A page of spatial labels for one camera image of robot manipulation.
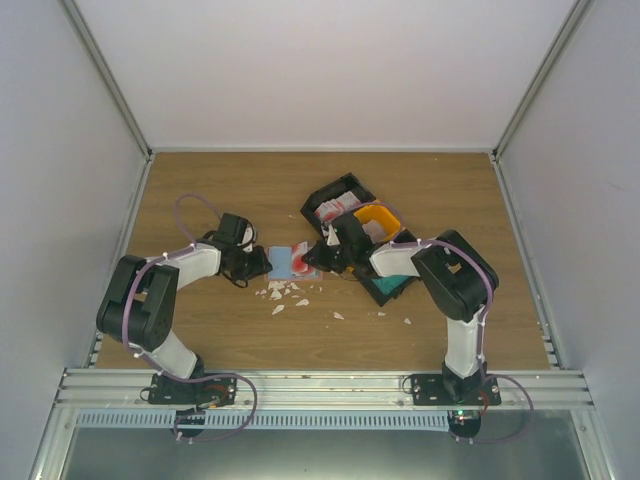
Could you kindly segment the red white credit card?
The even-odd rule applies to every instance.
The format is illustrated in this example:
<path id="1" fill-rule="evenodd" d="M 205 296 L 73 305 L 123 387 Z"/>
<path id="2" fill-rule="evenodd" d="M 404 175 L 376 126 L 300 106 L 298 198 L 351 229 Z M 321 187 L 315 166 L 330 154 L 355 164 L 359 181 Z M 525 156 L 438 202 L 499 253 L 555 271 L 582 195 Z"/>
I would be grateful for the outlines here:
<path id="1" fill-rule="evenodd" d="M 295 244 L 291 250 L 291 274 L 296 277 L 311 275 L 314 268 L 303 260 L 308 253 L 309 245 L 307 241 Z"/>

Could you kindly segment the pink card holder wallet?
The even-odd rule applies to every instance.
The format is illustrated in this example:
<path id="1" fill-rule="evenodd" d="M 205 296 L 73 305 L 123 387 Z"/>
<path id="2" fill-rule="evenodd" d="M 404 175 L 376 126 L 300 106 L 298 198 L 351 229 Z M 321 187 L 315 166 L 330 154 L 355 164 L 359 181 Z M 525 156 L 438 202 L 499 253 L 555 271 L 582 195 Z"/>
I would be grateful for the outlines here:
<path id="1" fill-rule="evenodd" d="M 272 270 L 267 274 L 269 281 L 321 280 L 322 272 L 302 260 L 309 250 L 307 241 L 293 246 L 272 246 L 268 249 L 268 259 Z"/>

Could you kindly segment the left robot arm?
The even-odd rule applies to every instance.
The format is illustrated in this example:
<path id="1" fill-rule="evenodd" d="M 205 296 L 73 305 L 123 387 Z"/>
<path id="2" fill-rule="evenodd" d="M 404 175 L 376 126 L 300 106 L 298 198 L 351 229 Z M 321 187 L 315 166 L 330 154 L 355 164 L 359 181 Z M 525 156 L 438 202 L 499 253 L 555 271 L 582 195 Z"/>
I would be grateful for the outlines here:
<path id="1" fill-rule="evenodd" d="M 217 229 L 181 250 L 155 258 L 120 258 L 98 309 L 96 328 L 171 378 L 172 393 L 193 404 L 205 395 L 206 380 L 196 373 L 198 355 L 173 332 L 178 291 L 211 277 L 246 288 L 271 270 L 253 224 L 225 213 Z"/>

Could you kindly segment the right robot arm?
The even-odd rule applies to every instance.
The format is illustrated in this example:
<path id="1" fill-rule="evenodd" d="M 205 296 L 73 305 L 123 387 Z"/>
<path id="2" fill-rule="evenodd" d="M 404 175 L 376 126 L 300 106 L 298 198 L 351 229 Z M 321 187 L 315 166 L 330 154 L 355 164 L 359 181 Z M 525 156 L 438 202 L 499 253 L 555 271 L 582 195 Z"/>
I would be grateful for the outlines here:
<path id="1" fill-rule="evenodd" d="M 444 396 L 464 405 L 477 395 L 486 378 L 484 330 L 499 278 L 459 232 L 447 230 L 426 240 L 398 242 L 391 237 L 376 242 L 355 215 L 343 214 L 302 260 L 336 274 L 351 269 L 370 279 L 420 279 L 447 322 Z"/>

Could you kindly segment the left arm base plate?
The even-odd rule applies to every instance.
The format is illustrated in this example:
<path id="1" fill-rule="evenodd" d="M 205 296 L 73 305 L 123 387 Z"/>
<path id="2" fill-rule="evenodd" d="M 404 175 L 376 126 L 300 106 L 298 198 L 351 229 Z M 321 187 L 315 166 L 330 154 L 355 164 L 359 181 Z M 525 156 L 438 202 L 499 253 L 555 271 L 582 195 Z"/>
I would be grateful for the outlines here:
<path id="1" fill-rule="evenodd" d="M 186 383 L 153 375 L 150 385 L 140 391 L 140 399 L 151 405 L 222 407 L 235 402 L 236 386 L 237 380 L 229 378 Z"/>

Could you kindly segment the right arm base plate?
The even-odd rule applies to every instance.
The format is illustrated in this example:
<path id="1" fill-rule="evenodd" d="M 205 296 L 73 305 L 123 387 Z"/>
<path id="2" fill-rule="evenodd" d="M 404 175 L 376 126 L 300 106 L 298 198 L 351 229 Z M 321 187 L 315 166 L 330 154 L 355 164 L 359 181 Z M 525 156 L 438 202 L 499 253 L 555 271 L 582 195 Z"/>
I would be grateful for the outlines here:
<path id="1" fill-rule="evenodd" d="M 496 379 L 480 372 L 461 379 L 454 374 L 415 373 L 408 378 L 408 391 L 416 406 L 498 406 L 502 403 Z"/>

